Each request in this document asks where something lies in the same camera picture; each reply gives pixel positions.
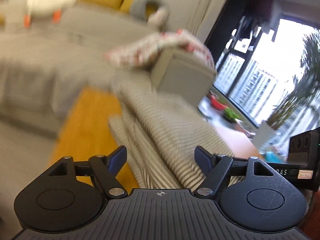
green plant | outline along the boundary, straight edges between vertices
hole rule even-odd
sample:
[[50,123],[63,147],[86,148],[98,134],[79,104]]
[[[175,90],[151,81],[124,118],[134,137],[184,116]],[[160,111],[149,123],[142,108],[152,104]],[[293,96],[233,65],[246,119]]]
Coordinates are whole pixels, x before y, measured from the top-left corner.
[[319,119],[318,112],[311,104],[319,97],[320,92],[320,31],[315,29],[313,33],[305,35],[303,41],[300,67],[304,68],[304,73],[299,81],[296,76],[293,77],[293,91],[268,118],[267,124],[274,130],[278,130],[299,106],[309,107]]
[[229,107],[227,107],[224,110],[224,114],[228,119],[230,119],[232,121],[235,121],[236,119],[239,119],[239,116],[232,109],[230,109]]

yellow rug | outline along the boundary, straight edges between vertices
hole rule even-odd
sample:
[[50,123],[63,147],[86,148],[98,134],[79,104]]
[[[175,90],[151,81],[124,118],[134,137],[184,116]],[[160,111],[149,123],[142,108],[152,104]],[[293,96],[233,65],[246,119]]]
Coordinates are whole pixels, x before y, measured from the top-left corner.
[[[108,118],[119,114],[121,106],[115,95],[85,88],[59,134],[50,165],[66,155],[72,156],[74,161],[87,161],[97,154],[112,153],[118,145],[110,133]],[[116,179],[128,193],[139,188],[127,163]],[[78,180],[91,184],[89,177],[79,177]]]

crosshair marking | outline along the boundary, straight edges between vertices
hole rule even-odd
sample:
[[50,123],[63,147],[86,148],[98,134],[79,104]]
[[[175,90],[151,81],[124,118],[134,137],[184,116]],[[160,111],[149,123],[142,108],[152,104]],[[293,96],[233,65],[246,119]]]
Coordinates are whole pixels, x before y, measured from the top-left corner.
[[162,197],[162,196],[164,196],[164,194],[166,194],[166,193],[164,193],[163,191],[159,191],[159,192],[157,192],[156,194],[157,194],[158,196]]

orange tag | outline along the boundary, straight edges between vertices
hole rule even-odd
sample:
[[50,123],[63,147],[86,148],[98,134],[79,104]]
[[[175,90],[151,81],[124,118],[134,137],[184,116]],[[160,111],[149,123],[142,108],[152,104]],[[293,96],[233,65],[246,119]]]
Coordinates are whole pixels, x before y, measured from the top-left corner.
[[313,171],[300,170],[298,174],[298,179],[311,179],[312,175],[313,175]]

blue object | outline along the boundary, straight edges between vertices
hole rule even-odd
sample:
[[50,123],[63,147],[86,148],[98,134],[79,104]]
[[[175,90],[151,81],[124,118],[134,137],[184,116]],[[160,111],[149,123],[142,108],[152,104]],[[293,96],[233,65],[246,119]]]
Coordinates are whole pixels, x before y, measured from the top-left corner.
[[269,163],[283,163],[283,160],[281,160],[274,152],[266,152],[265,161]]

